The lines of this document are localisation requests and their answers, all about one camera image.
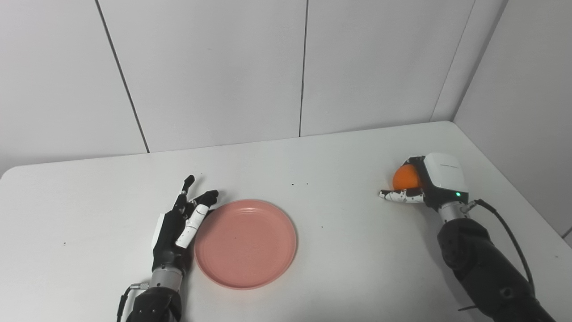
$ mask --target robotic finger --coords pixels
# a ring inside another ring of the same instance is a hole
[[[159,218],[153,236],[151,282],[149,288],[135,298],[128,322],[175,322],[181,319],[179,289],[190,268],[188,247],[219,196],[217,190],[211,190],[189,201],[188,192],[193,183],[194,176],[188,176],[171,211]],[[120,303],[118,321],[122,307]]]
[[[389,201],[423,203],[423,189],[421,188],[381,190],[379,196]]]

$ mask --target robotic hand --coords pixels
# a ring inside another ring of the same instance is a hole
[[[397,170],[393,184],[395,190],[382,190],[379,196],[425,203],[439,213],[443,227],[437,240],[443,259],[481,312],[496,322],[554,322],[535,298],[530,269],[508,225],[485,201],[468,202],[463,171],[454,156],[413,156]],[[488,231],[468,216],[475,205],[501,221],[523,261],[528,281],[493,245]]]
[[[193,182],[192,175],[185,179],[173,209],[167,212],[160,225],[157,225],[158,236],[153,248],[151,282],[149,288],[135,298],[127,322],[174,322],[181,319],[182,305],[178,291],[182,278],[190,267],[188,246],[219,196],[217,190],[211,190],[188,201],[187,194]],[[122,297],[123,303],[117,313],[118,321],[121,319],[128,291],[129,289]]]

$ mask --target white table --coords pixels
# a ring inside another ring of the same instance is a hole
[[[299,245],[278,280],[230,290],[193,265],[185,321],[490,321],[440,257],[439,216],[378,197],[410,155],[456,155],[473,198],[512,227],[537,296],[572,319],[572,249],[453,124],[438,122],[270,142],[16,167],[0,180],[4,321],[114,321],[119,295],[150,277],[150,239],[188,174],[226,203],[282,208]],[[474,219],[522,268],[486,210]]]

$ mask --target cable connector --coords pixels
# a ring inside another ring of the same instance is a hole
[[[459,210],[463,213],[463,214],[468,214],[469,211],[471,211],[471,209],[473,209],[474,207],[476,207],[476,201],[473,200],[471,202],[469,202],[467,205],[465,206],[461,206],[461,208],[459,208]]]
[[[146,290],[149,288],[149,283],[145,282],[145,283],[134,283],[131,284],[129,286],[129,289],[140,289],[140,290]]]

